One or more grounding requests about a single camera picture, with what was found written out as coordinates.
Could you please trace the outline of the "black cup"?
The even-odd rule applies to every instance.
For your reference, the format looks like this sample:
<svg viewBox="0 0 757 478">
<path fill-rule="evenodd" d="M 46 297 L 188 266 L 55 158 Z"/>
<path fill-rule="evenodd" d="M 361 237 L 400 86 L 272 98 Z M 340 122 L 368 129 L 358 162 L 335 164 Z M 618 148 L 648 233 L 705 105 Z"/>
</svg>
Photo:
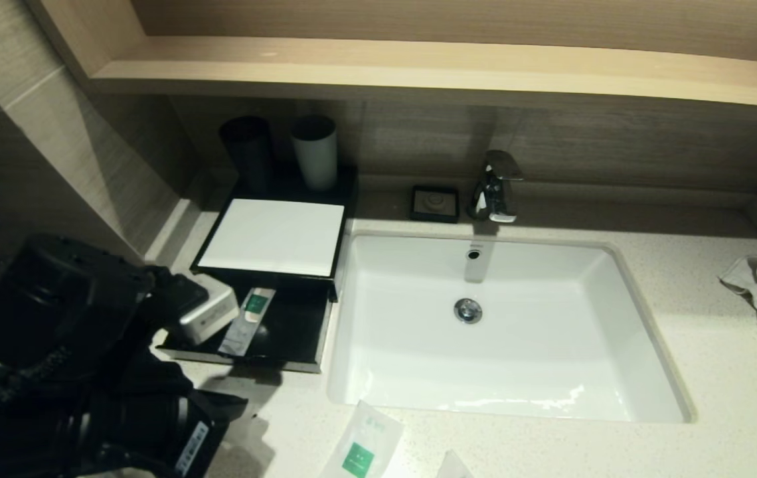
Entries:
<svg viewBox="0 0 757 478">
<path fill-rule="evenodd" d="M 274 151 L 268 121 L 254 116 L 232 118 L 220 125 L 218 138 L 238 173 L 240 189 L 257 196 L 271 193 Z"/>
</svg>

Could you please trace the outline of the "black tray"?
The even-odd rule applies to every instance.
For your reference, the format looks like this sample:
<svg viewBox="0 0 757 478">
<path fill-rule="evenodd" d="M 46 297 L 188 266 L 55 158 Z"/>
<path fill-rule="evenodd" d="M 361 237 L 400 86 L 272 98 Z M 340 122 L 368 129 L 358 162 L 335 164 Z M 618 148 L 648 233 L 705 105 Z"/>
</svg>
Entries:
<svg viewBox="0 0 757 478">
<path fill-rule="evenodd" d="M 169 333 L 156 349 L 175 360 L 321 373 L 332 306 L 324 291 L 312 287 L 278 291 L 243 357 L 218 353 L 225 330 L 199 345 Z"/>
</svg>

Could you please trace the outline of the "small plain white sachet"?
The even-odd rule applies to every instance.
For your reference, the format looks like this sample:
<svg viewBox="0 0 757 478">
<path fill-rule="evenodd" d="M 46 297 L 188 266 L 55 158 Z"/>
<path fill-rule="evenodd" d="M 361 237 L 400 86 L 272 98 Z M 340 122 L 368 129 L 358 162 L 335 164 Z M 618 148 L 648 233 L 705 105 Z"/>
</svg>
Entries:
<svg viewBox="0 0 757 478">
<path fill-rule="evenodd" d="M 436 478 L 475 478 L 454 450 L 446 452 Z"/>
</svg>

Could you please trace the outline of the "white sink basin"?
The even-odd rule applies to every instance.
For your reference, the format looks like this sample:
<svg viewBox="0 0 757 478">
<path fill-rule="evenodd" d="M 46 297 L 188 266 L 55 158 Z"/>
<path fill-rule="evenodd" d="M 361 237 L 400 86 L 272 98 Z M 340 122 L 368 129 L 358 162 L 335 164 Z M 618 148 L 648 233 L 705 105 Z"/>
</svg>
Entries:
<svg viewBox="0 0 757 478">
<path fill-rule="evenodd" d="M 454 315 L 464 297 L 479 323 Z M 357 235 L 328 377 L 339 404 L 684 424 L 639 291 L 603 243 Z"/>
</svg>

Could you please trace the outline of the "wooden wall shelf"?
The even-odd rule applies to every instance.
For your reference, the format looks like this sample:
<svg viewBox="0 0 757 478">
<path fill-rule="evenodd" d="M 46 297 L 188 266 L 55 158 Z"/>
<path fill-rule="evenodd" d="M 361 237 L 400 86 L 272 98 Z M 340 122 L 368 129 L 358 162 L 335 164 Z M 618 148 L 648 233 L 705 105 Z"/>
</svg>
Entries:
<svg viewBox="0 0 757 478">
<path fill-rule="evenodd" d="M 757 0 L 25 0 L 97 92 L 757 109 Z"/>
</svg>

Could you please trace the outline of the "grey plastic cup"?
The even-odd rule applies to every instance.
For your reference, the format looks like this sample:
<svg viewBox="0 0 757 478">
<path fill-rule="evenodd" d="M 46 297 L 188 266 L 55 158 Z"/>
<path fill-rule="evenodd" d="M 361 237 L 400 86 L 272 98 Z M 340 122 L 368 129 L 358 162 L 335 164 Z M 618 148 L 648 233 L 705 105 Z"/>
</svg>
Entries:
<svg viewBox="0 0 757 478">
<path fill-rule="evenodd" d="M 307 187 L 329 191 L 338 179 L 338 129 L 333 119 L 309 115 L 297 119 L 290 137 Z"/>
</svg>

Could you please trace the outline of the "black amenity box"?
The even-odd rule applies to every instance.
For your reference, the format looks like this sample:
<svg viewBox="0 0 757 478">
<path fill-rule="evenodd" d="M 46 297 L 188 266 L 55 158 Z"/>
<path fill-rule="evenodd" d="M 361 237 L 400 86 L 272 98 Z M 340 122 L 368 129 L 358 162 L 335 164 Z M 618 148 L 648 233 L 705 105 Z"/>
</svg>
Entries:
<svg viewBox="0 0 757 478">
<path fill-rule="evenodd" d="M 223 208 L 220 210 L 214 226 L 205 238 L 202 247 L 197 252 L 191 271 L 206 274 L 221 282 L 231 285 L 242 295 L 248 288 L 265 287 L 270 289 L 302 289 L 312 287 L 317 291 L 324 291 L 327 299 L 336 302 L 340 285 L 337 279 L 340 254 L 344 245 L 346 223 L 355 211 L 358 193 L 357 170 L 354 167 L 340 167 L 336 184 L 329 191 L 313 191 L 309 189 L 303 177 L 294 165 L 282 165 L 274 176 L 272 192 L 266 196 L 257 196 L 241 190 L 238 184 L 232 188 Z M 217 268 L 201 268 L 197 264 L 203 250 L 212 237 L 212 231 L 218 226 L 220 216 L 226 212 L 227 206 L 233 199 L 281 200 L 282 202 L 312 202 L 321 204 L 339 204 L 344 206 L 344 224 L 340 229 L 338 245 L 335 252 L 332 274 L 330 276 L 303 276 L 272 272 L 253 272 L 253 270 L 228 270 Z"/>
</svg>

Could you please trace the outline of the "black soap dish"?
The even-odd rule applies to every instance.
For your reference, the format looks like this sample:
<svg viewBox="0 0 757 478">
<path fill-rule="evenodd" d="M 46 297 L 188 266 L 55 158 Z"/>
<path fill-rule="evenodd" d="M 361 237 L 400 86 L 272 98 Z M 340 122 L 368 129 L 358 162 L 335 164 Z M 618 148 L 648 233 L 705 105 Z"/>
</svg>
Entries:
<svg viewBox="0 0 757 478">
<path fill-rule="evenodd" d="M 452 187 L 415 185 L 410 196 L 410 220 L 457 224 L 460 220 L 460 194 Z"/>
</svg>

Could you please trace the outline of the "grey sachet with green label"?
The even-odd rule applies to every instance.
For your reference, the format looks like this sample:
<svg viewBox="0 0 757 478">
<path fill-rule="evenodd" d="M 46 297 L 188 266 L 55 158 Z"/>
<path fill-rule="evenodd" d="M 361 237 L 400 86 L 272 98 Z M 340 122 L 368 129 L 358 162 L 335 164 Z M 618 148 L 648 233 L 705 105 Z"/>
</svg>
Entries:
<svg viewBox="0 0 757 478">
<path fill-rule="evenodd" d="M 220 356 L 245 356 L 275 295 L 276 290 L 270 288 L 253 287 L 249 290 L 238 317 L 232 321 L 218 346 Z"/>
</svg>

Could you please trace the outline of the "white sachet with green square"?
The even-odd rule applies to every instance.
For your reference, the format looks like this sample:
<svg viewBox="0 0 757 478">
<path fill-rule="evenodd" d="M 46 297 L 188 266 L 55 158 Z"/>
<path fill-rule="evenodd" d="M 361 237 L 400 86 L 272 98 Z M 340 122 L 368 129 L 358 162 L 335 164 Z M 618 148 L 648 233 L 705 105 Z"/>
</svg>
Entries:
<svg viewBox="0 0 757 478">
<path fill-rule="evenodd" d="M 398 420 L 360 400 L 317 478 L 382 478 L 403 430 Z"/>
</svg>

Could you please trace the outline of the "chrome drain stopper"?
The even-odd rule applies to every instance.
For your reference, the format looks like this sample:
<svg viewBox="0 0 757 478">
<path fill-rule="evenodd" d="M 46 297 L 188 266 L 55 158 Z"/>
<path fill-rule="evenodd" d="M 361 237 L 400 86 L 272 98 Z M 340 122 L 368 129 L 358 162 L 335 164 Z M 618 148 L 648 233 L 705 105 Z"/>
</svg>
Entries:
<svg viewBox="0 0 757 478">
<path fill-rule="evenodd" d="M 481 321 L 483 317 L 482 306 L 475 300 L 464 297 L 454 303 L 454 315 L 458 321 L 465 324 L 476 324 Z"/>
</svg>

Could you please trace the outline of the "chrome faucet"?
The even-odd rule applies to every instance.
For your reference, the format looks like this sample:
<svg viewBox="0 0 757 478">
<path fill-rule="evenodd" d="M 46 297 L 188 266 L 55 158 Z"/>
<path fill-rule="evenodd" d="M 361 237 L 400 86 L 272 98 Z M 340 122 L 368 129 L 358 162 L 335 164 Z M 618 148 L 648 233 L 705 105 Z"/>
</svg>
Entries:
<svg viewBox="0 0 757 478">
<path fill-rule="evenodd" d="M 489 149 L 485 152 L 481 175 L 473 185 L 467 215 L 476 221 L 514 223 L 517 220 L 514 184 L 524 179 L 524 173 L 509 152 Z"/>
</svg>

